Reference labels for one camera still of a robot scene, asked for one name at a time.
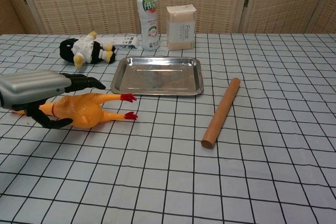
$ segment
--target black and white plush toy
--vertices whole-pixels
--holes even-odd
[[[96,37],[97,33],[92,31],[83,39],[70,38],[62,41],[59,46],[61,58],[74,63],[76,68],[81,68],[86,62],[95,64],[105,60],[113,63],[116,60],[115,47],[98,43]]]

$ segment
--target rubber chicken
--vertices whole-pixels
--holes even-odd
[[[84,129],[110,120],[136,120],[138,118],[134,112],[117,114],[104,111],[100,104],[112,100],[133,102],[137,99],[133,94],[87,93],[67,95],[56,102],[40,105],[39,109],[46,115],[55,116],[59,119],[71,118],[73,120],[71,125]]]

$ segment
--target rolling pin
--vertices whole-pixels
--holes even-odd
[[[203,147],[212,149],[215,145],[216,139],[219,135],[219,132],[222,129],[222,126],[225,122],[226,115],[231,107],[231,104],[237,94],[239,89],[240,80],[238,78],[233,78],[227,87],[222,100],[215,112],[215,115],[212,117],[212,120],[202,138],[201,144]]]

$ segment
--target beige box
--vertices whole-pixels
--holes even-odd
[[[190,49],[195,44],[193,5],[167,6],[167,47],[169,50]]]

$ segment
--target stainless steel tray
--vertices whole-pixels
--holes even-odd
[[[184,57],[129,57],[119,62],[111,90],[148,95],[197,95],[203,91],[201,64]]]

